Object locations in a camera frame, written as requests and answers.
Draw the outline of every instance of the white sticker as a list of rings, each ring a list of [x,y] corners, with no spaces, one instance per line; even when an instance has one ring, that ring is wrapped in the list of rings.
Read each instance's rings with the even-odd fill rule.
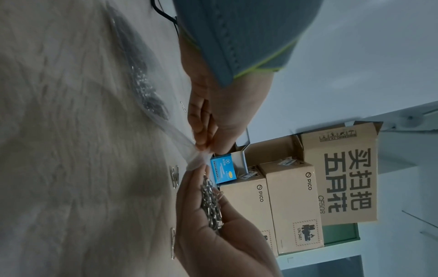
[[[290,166],[291,164],[293,164],[296,161],[297,160],[292,159],[292,157],[289,157],[289,158],[286,158],[286,159],[282,160],[281,162],[279,162],[278,165]]]
[[[257,174],[257,171],[249,171],[248,174],[243,175],[243,176],[241,176],[241,177],[239,177],[239,178],[240,178],[240,179],[244,179],[244,180],[246,180],[246,179],[249,179],[249,178],[251,178],[252,176],[254,176],[254,175],[256,175],[256,174]]]

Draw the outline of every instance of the hand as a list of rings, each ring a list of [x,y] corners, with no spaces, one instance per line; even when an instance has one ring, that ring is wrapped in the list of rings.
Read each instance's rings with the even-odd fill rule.
[[[272,250],[261,232],[222,197],[224,225],[220,236],[201,208],[205,165],[186,172],[177,193],[175,254],[192,277],[281,276]]]
[[[181,63],[192,82],[188,121],[196,146],[225,154],[245,131],[271,88],[274,73],[248,73],[221,88],[200,51],[179,37]]]

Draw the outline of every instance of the cable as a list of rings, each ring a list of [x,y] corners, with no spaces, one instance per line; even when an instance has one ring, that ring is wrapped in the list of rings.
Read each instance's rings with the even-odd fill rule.
[[[167,20],[169,20],[169,21],[172,22],[173,24],[178,25],[178,22],[177,22],[177,20],[176,20],[175,18],[173,18],[173,17],[171,17],[170,15],[168,15],[167,13],[163,12],[162,10],[160,10],[160,9],[156,6],[156,4],[155,4],[155,0],[151,0],[151,5],[152,5],[152,7],[154,8],[154,10],[155,10],[158,14],[160,14],[161,16],[163,16],[164,18],[166,18]]]

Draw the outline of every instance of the blue and white box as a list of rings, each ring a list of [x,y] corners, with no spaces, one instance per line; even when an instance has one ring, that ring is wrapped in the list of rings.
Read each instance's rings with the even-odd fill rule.
[[[231,154],[213,157],[210,162],[216,184],[232,181],[237,178]]]

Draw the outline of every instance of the clear plastic bag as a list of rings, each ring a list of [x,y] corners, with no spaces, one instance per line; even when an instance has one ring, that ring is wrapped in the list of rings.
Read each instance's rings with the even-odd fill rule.
[[[111,2],[106,3],[109,19],[126,58],[133,95],[146,115],[169,137],[187,162],[187,170],[208,163],[209,151],[200,152],[190,138],[178,128],[175,121],[179,102],[169,85],[166,72],[161,68],[152,50],[138,32]]]

